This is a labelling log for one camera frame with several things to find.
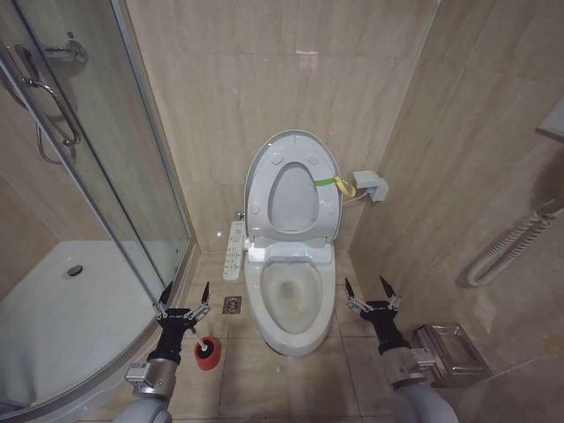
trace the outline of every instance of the bidet control panel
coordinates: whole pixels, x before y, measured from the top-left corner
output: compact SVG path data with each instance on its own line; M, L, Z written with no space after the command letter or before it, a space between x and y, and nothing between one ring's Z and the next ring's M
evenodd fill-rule
M234 220L229 230L226 262L223 264L223 280L235 281L239 278L245 241L245 221Z

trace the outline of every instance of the yellow tag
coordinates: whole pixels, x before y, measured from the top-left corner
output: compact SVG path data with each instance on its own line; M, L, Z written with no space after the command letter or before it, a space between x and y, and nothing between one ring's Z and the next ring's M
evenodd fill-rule
M344 196L347 197L356 196L356 188L354 188L349 182L345 181L344 179L341 179L339 176L335 176L335 183L337 184L337 187L343 193Z

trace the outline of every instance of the beige marble wall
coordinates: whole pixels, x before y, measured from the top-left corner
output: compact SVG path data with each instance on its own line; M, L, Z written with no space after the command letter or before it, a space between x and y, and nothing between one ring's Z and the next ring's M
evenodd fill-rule
M347 178L377 167L436 4L128 0L203 251L225 250L250 162L281 130L314 132Z
M479 385L473 409L456 403L464 421L555 412L532 394L519 418L509 411L528 384L561 381L529 366L564 360L564 220L492 285L461 283L496 237L564 197L564 145L534 132L564 94L563 19L560 1L441 2L379 168L390 195L366 206L350 248L365 297L383 296L378 275L403 295L404 330L460 322L495 373L510 369Z
M21 7L41 43L64 45L70 31L88 52L86 64L50 64L96 154L86 143L78 145L76 169L118 236L131 239L133 233L96 159L141 239L185 239L111 4L30 0Z
M0 175L0 301L57 243L29 204Z
M41 158L32 117L4 89L0 90L0 130L0 175L57 239L106 239L100 222L64 168ZM44 146L48 156L56 159L47 140Z

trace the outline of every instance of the toilet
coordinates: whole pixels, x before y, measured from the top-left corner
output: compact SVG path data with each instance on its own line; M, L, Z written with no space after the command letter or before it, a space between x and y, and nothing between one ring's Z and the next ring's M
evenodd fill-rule
M327 146L301 130L271 138L249 169L245 283L261 335L284 355L313 352L330 327L342 200L319 181L337 175Z

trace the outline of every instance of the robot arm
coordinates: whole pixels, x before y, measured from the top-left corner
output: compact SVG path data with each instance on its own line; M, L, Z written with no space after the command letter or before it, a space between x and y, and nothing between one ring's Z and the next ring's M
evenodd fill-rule
M210 283L205 285L202 302L197 307L164 309L163 296L169 295L169 288L161 295L158 304L157 322L162 328L159 343L145 363L131 363L125 380L133 385L133 394L141 397L114 419L114 423L171 423L168 403L176 384L176 368L180 365L181 344L184 332L190 330L205 355L213 353L213 344L207 344L196 333L196 324L210 311Z
M346 279L347 306L360 317L372 323L380 345L384 371L394 389L394 413L398 423L458 423L455 412L435 390L425 385L409 342L397 329L400 298L384 278L380 278L387 301L361 301L354 296L353 288Z

